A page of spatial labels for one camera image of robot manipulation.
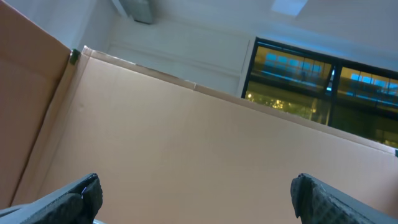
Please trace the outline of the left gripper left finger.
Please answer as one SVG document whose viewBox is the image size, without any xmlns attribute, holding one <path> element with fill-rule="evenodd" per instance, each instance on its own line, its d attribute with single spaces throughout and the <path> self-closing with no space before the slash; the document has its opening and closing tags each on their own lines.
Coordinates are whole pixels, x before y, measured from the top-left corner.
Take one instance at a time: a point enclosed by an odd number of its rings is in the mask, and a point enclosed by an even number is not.
<svg viewBox="0 0 398 224">
<path fill-rule="evenodd" d="M 103 204 L 97 174 L 88 174 L 32 203 L 1 210 L 1 223 L 93 223 Z"/>
</svg>

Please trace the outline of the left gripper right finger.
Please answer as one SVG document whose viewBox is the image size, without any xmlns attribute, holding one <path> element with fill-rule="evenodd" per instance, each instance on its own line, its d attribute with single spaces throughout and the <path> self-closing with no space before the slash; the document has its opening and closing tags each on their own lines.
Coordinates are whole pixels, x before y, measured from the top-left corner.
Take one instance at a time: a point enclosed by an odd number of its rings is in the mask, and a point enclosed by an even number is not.
<svg viewBox="0 0 398 224">
<path fill-rule="evenodd" d="M 295 216 L 303 224 L 397 224 L 397 219 L 305 173 L 292 180 L 290 195 Z"/>
</svg>

